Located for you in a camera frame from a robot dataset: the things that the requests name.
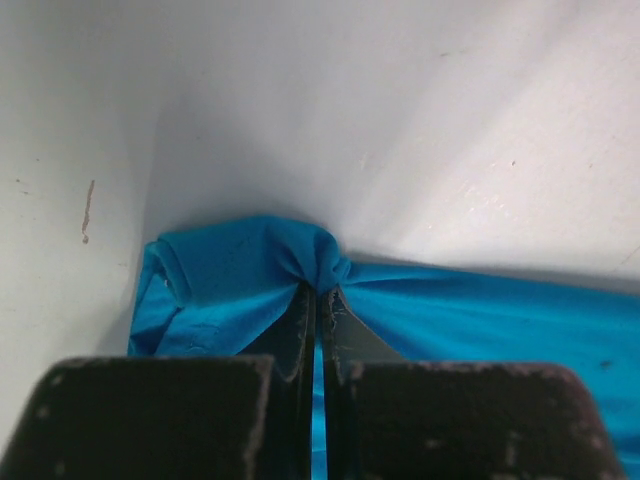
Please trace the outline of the blue t shirt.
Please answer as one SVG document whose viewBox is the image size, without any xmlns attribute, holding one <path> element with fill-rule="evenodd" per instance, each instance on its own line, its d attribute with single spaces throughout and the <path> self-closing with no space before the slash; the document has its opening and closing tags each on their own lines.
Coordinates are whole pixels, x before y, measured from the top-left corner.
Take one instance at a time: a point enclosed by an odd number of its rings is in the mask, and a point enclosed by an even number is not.
<svg viewBox="0 0 640 480">
<path fill-rule="evenodd" d="M 412 360 L 538 361 L 573 369 L 617 454 L 639 475 L 635 296 L 423 266 L 357 263 L 323 228 L 254 216 L 160 235 L 143 253 L 132 356 L 233 355 L 287 309 L 297 287 L 340 289 L 351 310 Z"/>
</svg>

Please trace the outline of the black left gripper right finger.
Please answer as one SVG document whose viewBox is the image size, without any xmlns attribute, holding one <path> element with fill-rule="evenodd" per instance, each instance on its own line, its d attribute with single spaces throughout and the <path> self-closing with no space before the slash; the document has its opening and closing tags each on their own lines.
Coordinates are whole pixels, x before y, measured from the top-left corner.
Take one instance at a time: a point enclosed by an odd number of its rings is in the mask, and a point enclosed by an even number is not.
<svg viewBox="0 0 640 480">
<path fill-rule="evenodd" d="M 411 362 L 320 304 L 331 479 L 621 479 L 581 380 L 547 363 Z"/>
</svg>

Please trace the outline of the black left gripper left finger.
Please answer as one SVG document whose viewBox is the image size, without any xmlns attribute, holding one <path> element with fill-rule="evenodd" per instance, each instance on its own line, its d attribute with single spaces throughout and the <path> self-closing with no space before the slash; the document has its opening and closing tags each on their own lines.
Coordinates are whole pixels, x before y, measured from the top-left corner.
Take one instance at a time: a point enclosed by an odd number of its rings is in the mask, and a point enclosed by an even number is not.
<svg viewBox="0 0 640 480">
<path fill-rule="evenodd" d="M 235 356 L 53 365 L 1 459 L 5 479 L 307 479 L 315 295 Z"/>
</svg>

